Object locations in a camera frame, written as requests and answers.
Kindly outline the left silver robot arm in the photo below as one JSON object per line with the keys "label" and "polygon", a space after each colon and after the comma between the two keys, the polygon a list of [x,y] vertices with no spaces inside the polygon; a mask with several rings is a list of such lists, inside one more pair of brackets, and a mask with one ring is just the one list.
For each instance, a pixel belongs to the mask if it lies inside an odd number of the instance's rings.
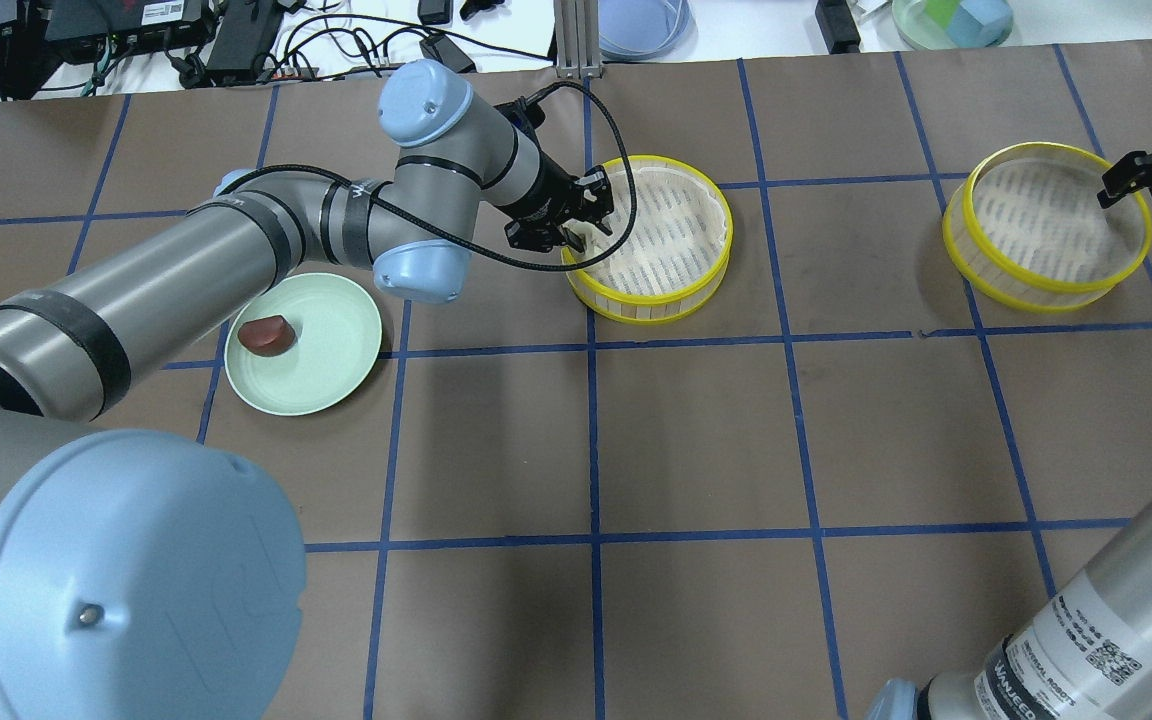
{"label": "left silver robot arm", "polygon": [[93,424],[305,262],[448,304],[483,202],[511,249],[579,247],[608,172],[536,141],[540,103],[494,106],[431,60],[385,81],[391,179],[303,165],[233,174],[168,232],[0,302],[0,719],[259,719],[291,666],[305,541],[285,488],[194,439]]}

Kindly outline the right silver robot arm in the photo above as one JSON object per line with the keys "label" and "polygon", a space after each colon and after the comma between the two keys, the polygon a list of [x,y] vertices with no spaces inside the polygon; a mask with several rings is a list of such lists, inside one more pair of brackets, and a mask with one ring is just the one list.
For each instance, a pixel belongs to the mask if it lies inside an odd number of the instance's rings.
{"label": "right silver robot arm", "polygon": [[[1029,313],[1091,305],[1146,260],[1152,152],[1116,162],[1064,143],[993,152],[952,195],[948,258]],[[977,673],[890,679],[869,719],[1152,719],[1152,500]]]}

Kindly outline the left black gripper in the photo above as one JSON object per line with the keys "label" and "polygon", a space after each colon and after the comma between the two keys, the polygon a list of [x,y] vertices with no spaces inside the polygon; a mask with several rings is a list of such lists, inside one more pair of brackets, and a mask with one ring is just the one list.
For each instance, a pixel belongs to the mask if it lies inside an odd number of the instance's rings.
{"label": "left black gripper", "polygon": [[505,206],[509,218],[506,242],[511,249],[550,252],[567,247],[571,252],[588,251],[588,223],[612,236],[608,217],[614,213],[611,179],[602,165],[594,165],[584,176],[571,176],[556,165],[544,165],[539,177],[524,196]]}

